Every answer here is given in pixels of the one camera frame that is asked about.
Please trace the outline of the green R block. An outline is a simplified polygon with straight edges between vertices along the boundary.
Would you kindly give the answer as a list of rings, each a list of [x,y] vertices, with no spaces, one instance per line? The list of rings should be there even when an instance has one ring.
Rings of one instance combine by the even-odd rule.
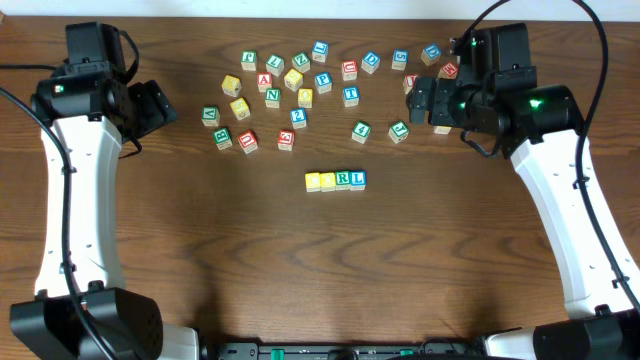
[[[349,190],[351,188],[350,172],[348,170],[336,171],[336,186],[337,191]]]

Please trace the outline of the yellow O block moved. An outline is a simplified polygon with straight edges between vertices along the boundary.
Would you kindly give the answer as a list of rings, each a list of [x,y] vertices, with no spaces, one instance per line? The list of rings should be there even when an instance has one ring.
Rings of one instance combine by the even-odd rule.
[[[331,192],[336,190],[336,173],[325,172],[320,174],[320,183],[322,192]]]

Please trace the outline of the yellow C block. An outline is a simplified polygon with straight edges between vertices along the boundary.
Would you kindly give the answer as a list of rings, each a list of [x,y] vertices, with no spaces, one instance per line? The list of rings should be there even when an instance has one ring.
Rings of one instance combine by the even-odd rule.
[[[307,192],[318,192],[321,190],[321,176],[319,172],[305,174],[305,186]]]

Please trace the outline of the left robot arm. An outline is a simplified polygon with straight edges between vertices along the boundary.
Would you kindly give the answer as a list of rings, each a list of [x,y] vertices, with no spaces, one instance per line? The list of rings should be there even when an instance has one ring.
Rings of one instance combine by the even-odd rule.
[[[127,289],[115,234],[122,147],[176,112],[156,82],[134,81],[125,31],[88,22],[65,32],[67,59],[24,105],[45,148],[47,227],[34,297],[11,306],[11,331],[41,359],[205,359],[198,331],[167,324],[153,299]]]

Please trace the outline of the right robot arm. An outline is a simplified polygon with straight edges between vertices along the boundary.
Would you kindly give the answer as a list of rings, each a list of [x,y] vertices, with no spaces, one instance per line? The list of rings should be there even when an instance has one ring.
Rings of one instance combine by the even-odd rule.
[[[531,194],[560,272],[566,320],[481,337],[491,359],[635,359],[639,270],[593,169],[571,90],[541,86],[528,31],[517,23],[467,31],[452,43],[453,79],[419,77],[414,123],[491,135]]]

